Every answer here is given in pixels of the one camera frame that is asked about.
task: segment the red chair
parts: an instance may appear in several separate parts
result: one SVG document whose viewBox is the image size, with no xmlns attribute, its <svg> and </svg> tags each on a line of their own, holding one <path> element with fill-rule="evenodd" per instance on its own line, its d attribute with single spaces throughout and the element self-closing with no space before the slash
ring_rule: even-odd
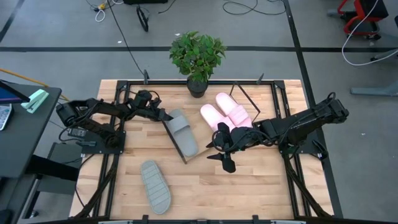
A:
<svg viewBox="0 0 398 224">
<path fill-rule="evenodd" d="M 350 34 L 351 31 L 369 14 L 373 8 L 376 0 L 354 0 L 355 11 L 345 12 L 341 9 L 348 2 L 344 0 L 337 9 L 340 17 L 346 21 L 344 32 Z M 369 39 L 378 40 L 381 38 L 379 33 L 379 26 L 376 22 L 386 18 L 388 12 L 383 0 L 377 2 L 376 7 L 366 20 L 356 29 L 353 35 L 365 35 Z"/>
</svg>

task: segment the pink slipper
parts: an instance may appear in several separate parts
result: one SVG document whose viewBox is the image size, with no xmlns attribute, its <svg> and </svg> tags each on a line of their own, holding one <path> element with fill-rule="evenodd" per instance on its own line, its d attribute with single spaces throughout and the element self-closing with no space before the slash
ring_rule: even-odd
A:
<svg viewBox="0 0 398 224">
<path fill-rule="evenodd" d="M 252 127 L 251 118 L 242 105 L 237 104 L 228 94 L 219 93 L 216 102 L 224 114 L 228 116 L 236 127 Z"/>
<path fill-rule="evenodd" d="M 212 105 L 203 105 L 200 108 L 200 114 L 203 116 L 205 121 L 208 125 L 212 128 L 213 131 L 217 131 L 218 127 L 217 124 L 224 122 L 229 127 L 229 131 L 236 128 L 235 125 L 232 123 L 229 117 L 224 117 L 214 106 Z"/>
</svg>

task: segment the slide sandal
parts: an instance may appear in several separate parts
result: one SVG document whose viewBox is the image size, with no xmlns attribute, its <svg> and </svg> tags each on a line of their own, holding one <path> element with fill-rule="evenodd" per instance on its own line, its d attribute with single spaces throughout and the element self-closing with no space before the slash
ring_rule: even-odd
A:
<svg viewBox="0 0 398 224">
<path fill-rule="evenodd" d="M 155 214 L 165 213 L 171 204 L 171 194 L 162 173 L 154 161 L 145 161 L 141 164 L 141 175 L 149 205 Z"/>
<path fill-rule="evenodd" d="M 224 117 L 214 106 L 206 104 L 200 108 L 200 114 L 203 116 L 207 124 L 211 127 L 213 131 L 217 131 L 218 123 L 225 123 L 229 127 L 229 131 L 236 128 L 232 121 L 228 117 Z"/>
<path fill-rule="evenodd" d="M 181 110 L 173 110 L 169 113 L 173 117 L 171 121 L 165 121 L 174 141 L 185 156 L 192 157 L 199 151 L 195 137 L 193 136 L 189 122 Z"/>
<path fill-rule="evenodd" d="M 236 127 L 252 127 L 251 118 L 242 105 L 237 104 L 228 94 L 219 93 L 216 96 L 218 107 L 223 110 Z"/>
</svg>

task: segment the wooden table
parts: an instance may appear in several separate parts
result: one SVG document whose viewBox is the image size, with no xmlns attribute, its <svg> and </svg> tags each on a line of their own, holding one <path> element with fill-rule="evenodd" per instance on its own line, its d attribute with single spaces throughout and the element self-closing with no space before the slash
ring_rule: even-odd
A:
<svg viewBox="0 0 398 224">
<path fill-rule="evenodd" d="M 300 80 L 284 81 L 291 113 L 307 109 Z M 98 99 L 113 101 L 116 83 L 117 80 L 102 80 Z M 243 88 L 261 110 L 256 121 L 275 118 L 271 88 L 262 85 L 244 85 Z M 166 111 L 183 109 L 200 153 L 187 158 L 188 164 L 185 165 L 162 123 L 138 117 L 126 122 L 126 147 L 119 159 L 111 219 L 141 219 L 145 214 L 151 220 L 243 220 L 251 219 L 252 215 L 259 215 L 260 219 L 293 217 L 284 162 L 277 147 L 256 146 L 234 154 L 237 170 L 233 174 L 225 172 L 219 161 L 206 158 L 216 154 L 216 150 L 206 150 L 213 132 L 200 116 L 200 107 L 210 103 L 217 108 L 215 95 L 221 91 L 229 93 L 230 85 L 210 85 L 205 96 L 199 99 L 191 97 L 184 85 L 142 85 L 131 90 L 138 89 L 156 91 L 162 99 L 159 107 L 166 108 Z M 234 90 L 233 96 L 252 118 L 256 115 L 257 111 L 239 89 Z M 98 115 L 95 120 L 108 123 L 109 116 Z M 81 168 L 77 190 L 85 203 L 97 188 L 102 157 L 93 156 Z M 307 188 L 323 209 L 333 214 L 321 162 L 310 155 L 301 155 L 300 158 Z M 150 209 L 142 183 L 140 165 L 148 159 L 156 161 L 172 194 L 172 206 L 163 215 L 156 215 Z M 99 214 L 103 214 L 107 193 L 105 190 Z M 303 214 L 297 188 L 296 193 L 300 213 Z M 75 196 L 70 215 L 81 209 Z"/>
</svg>

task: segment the concrete floor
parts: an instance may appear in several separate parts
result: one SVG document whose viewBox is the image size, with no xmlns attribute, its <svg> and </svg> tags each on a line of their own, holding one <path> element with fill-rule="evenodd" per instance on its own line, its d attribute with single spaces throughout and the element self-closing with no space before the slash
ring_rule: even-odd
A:
<svg viewBox="0 0 398 224">
<path fill-rule="evenodd" d="M 89 0 L 98 4 L 100 0 Z M 348 47 L 398 47 L 396 0 L 384 0 L 390 16 L 381 21 L 383 38 L 373 44 L 356 37 Z M 241 0 L 246 4 L 254 1 Z M 340 0 L 289 0 L 298 39 L 302 47 L 341 47 L 345 41 L 343 22 L 325 15 Z M 265 16 L 249 13 L 232 16 L 222 10 L 222 0 L 178 0 L 163 14 L 168 4 L 143 5 L 150 10 L 150 31 L 145 33 L 135 7 L 117 5 L 113 9 L 132 47 L 169 46 L 176 34 L 188 30 L 220 37 L 228 46 L 294 47 L 285 14 Z M 0 29 L 6 24 L 17 0 L 0 1 Z M 0 42 L 1 47 L 123 47 L 124 43 L 110 10 L 97 23 L 95 12 L 83 0 L 26 0 Z M 259 1 L 259 9 L 283 10 L 281 2 Z M 183 78 L 164 51 L 133 52 L 151 78 Z M 302 79 L 295 52 L 227 51 L 227 58 L 215 70 L 214 78 Z M 372 53 L 350 53 L 354 62 L 367 62 Z M 398 222 L 398 153 L 395 139 L 398 119 L 397 98 L 353 96 L 353 86 L 383 86 L 398 79 L 397 61 L 385 60 L 365 67 L 348 65 L 340 53 L 304 52 L 304 60 L 315 100 L 331 91 L 349 109 L 344 124 L 325 126 L 336 187 L 345 218 Z M 128 52 L 4 52 L 0 67 L 60 87 L 71 99 L 95 97 L 101 79 L 142 78 Z M 1 79 L 27 83 L 6 74 Z M 55 114 L 52 121 L 60 124 Z M 46 156 L 60 129 L 46 127 L 36 154 Z M 40 216 L 21 223 L 65 219 L 72 196 L 41 194 L 36 208 Z"/>
</svg>

